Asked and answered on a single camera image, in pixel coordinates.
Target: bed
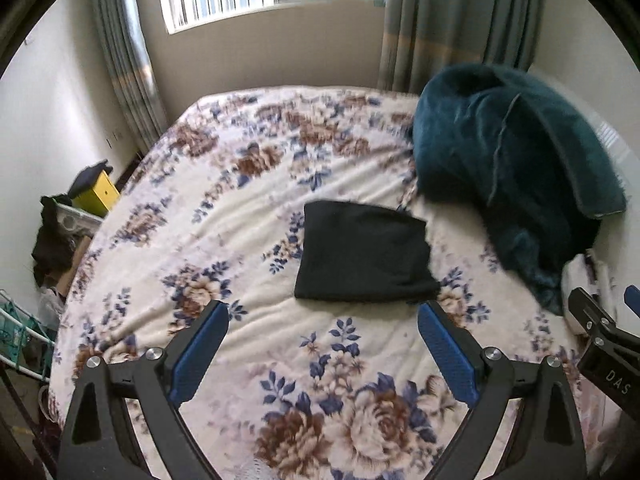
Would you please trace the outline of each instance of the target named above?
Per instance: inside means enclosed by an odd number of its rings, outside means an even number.
[[[293,297],[304,204],[351,200],[427,221],[440,303],[481,345],[562,359],[596,460],[604,398],[580,377],[564,320],[500,268],[472,209],[417,195],[406,137],[416,105],[403,94],[287,87],[188,108],[133,174],[78,270],[50,382],[60,423],[89,357],[116,362],[165,346],[217,299],[228,304],[228,335],[180,412],[223,479],[254,459],[283,480],[424,478],[466,407],[420,338],[415,305]],[[168,478],[140,406],[132,400],[129,410],[151,472]],[[479,478],[495,469],[515,412],[511,401]]]

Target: teal fleece blanket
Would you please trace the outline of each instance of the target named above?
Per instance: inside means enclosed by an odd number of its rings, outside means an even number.
[[[459,64],[424,88],[412,135],[419,190],[475,205],[504,269],[562,314],[562,266],[626,207],[586,120],[527,73]]]

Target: blue gripper pad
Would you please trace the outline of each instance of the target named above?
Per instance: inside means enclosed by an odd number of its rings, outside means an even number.
[[[218,303],[207,319],[197,327],[197,332],[191,337],[189,345],[173,367],[172,387],[168,397],[176,409],[183,402],[193,399],[228,327],[229,316],[224,303]],[[193,328],[185,328],[178,334],[190,330]]]
[[[629,285],[625,289],[625,304],[640,317],[640,290],[635,285]]]
[[[418,307],[418,332],[442,372],[451,393],[469,408],[480,398],[476,374],[465,354],[427,303]]]

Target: screw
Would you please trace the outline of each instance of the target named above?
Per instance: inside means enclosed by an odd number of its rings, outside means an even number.
[[[93,357],[89,357],[89,360],[86,362],[86,365],[89,368],[95,368],[99,364],[100,364],[100,358],[97,355],[94,355]]]
[[[484,355],[487,359],[491,359],[491,361],[497,361],[502,357],[502,352],[500,352],[495,346],[488,346],[484,349]]]
[[[162,349],[154,346],[145,352],[145,357],[150,361],[155,361],[162,356]]]
[[[552,368],[558,368],[562,364],[562,361],[555,355],[549,355],[546,358],[546,364],[548,364]]]

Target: mattress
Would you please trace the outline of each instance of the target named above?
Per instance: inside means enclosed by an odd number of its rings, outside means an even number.
[[[50,383],[60,423],[89,357],[135,359],[222,300],[228,334],[180,413],[223,479],[254,459],[287,480],[424,478],[466,406],[420,338],[415,305],[293,297],[303,207],[332,199],[426,220],[450,318],[511,358],[561,358],[588,450],[598,447],[602,396],[578,373],[562,318],[501,269],[471,208],[417,195],[406,136],[416,105],[402,94],[296,87],[188,108],[133,174],[78,270]],[[128,405],[151,472],[168,478],[140,406]],[[512,401],[480,478],[495,469],[515,412]]]

